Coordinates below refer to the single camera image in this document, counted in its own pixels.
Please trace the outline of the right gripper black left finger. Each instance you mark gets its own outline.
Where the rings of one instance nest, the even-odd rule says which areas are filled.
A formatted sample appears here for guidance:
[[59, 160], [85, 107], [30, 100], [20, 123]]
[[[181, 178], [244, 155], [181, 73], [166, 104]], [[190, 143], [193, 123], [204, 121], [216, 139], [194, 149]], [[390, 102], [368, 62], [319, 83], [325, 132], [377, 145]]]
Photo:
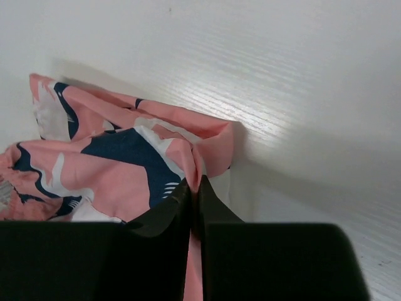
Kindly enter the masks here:
[[2, 300], [182, 300], [191, 191], [112, 222], [1, 223]]

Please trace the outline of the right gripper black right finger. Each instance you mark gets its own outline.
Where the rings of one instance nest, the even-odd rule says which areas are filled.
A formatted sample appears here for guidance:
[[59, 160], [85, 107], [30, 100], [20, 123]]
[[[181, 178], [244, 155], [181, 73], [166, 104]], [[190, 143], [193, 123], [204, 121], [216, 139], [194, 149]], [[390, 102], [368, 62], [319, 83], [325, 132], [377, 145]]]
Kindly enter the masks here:
[[247, 223], [199, 186], [205, 300], [369, 300], [345, 232], [330, 223]]

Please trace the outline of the pink shark print shorts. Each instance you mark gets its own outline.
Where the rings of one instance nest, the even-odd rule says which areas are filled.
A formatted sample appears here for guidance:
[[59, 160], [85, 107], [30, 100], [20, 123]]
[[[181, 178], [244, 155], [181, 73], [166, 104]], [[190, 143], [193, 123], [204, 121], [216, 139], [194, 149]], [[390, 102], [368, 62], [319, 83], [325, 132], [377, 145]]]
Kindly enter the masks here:
[[125, 224], [186, 181], [191, 191], [184, 298], [202, 300], [199, 186], [224, 203], [234, 154], [230, 121], [99, 88], [29, 77], [40, 138], [1, 154], [3, 221]]

